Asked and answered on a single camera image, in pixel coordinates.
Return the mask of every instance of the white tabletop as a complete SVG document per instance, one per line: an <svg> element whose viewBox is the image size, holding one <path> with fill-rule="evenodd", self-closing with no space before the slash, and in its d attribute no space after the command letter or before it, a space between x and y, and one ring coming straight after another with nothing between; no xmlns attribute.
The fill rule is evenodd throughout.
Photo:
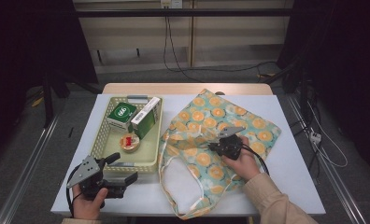
<svg viewBox="0 0 370 224"><path fill-rule="evenodd" d="M107 103L114 95L98 95L87 126L80 139L77 151L57 194L51 212L69 215L65 197L66 180L81 161L91 151L94 137L100 123L103 121ZM164 115L162 132L168 128L171 119L187 105L195 95L163 95ZM274 122L282 131L266 165L270 176L278 188L289 195L290 200L311 215L325 214L319 194L313 184L299 148L293 139L292 132L284 117L278 99L274 95L224 95L223 98L236 105L246 108L249 112ZM174 160L167 168L166 175L171 181L167 187L172 190L173 197L178 202L180 212L187 212L191 204L200 197L198 188L189 171L180 161ZM157 174L139 175L138 180L130 185L122 199L106 199L102 213L112 216L174 216L173 210L162 190ZM227 192L218 205L207 216L252 216L258 214L241 189Z"/></svg>

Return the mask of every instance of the white cable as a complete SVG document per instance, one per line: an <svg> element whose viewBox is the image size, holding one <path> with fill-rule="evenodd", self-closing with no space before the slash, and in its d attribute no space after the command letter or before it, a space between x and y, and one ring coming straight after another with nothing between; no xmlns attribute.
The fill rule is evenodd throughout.
<svg viewBox="0 0 370 224"><path fill-rule="evenodd" d="M310 102L307 101L307 104L309 105L310 109L311 109L311 112L313 113L313 116L314 116L314 119L315 121L317 122L317 124L319 125L319 127L321 128L321 131L325 134L325 136L327 136L327 138L336 146L336 148L339 150L339 152L343 155L343 158L345 159L345 164L344 165L339 165L339 164L336 164L335 162L331 161L327 155L325 155L323 152L321 152L321 150L319 149L319 147L316 145L315 142L312 142L314 144L314 146L316 147L316 150L321 153L321 156L327 160L329 163L331 163L332 165L334 166L337 166L337 167L346 167L348 165L348 158L346 157L345 153L343 153L343 151L340 149L340 147L334 142L334 140L332 140L330 138L330 136L328 136L328 134L322 129L320 123L319 123L319 120L317 119L317 116L316 114L314 113L314 110L312 108L312 106L310 105Z"/></svg>

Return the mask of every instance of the white and green box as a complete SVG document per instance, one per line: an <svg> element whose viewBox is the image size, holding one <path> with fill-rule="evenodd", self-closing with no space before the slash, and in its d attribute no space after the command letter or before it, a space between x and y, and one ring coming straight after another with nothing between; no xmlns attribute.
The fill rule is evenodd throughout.
<svg viewBox="0 0 370 224"><path fill-rule="evenodd" d="M145 137L153 125L158 122L161 106L161 99L153 97L132 119L135 134L138 135L139 139Z"/></svg>
<svg viewBox="0 0 370 224"><path fill-rule="evenodd" d="M131 133L133 126L131 120L136 114L136 106L119 103L107 117L109 126L121 133Z"/></svg>

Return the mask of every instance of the forearm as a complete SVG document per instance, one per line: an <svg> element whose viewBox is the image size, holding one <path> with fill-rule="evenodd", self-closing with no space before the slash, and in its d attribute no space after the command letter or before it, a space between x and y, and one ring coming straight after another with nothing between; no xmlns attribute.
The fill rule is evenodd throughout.
<svg viewBox="0 0 370 224"><path fill-rule="evenodd" d="M101 224L100 220L85 220L76 218L65 218L62 224Z"/></svg>
<svg viewBox="0 0 370 224"><path fill-rule="evenodd" d="M317 223L281 193L269 175L253 177L243 188L261 214L261 223Z"/></svg>

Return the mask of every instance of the yellow plastic basket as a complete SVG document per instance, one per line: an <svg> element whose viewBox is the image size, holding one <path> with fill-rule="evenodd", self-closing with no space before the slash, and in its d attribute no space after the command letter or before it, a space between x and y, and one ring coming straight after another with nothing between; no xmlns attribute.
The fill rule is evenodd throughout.
<svg viewBox="0 0 370 224"><path fill-rule="evenodd" d="M154 173L157 171L157 157L159 148L160 130L162 126L163 115L163 98L160 97L161 103L158 108L159 120L149 130L147 135L141 140L139 149L133 153L124 152L120 146L120 139L123 133L111 130L106 117L120 103L125 102L135 105L140 111L144 105L153 96L114 96L111 97L107 105L107 110L104 119L100 125L98 133L95 137L91 155L96 159L106 158L109 155L120 152L121 158L117 161L106 165L104 172L107 173Z"/></svg>

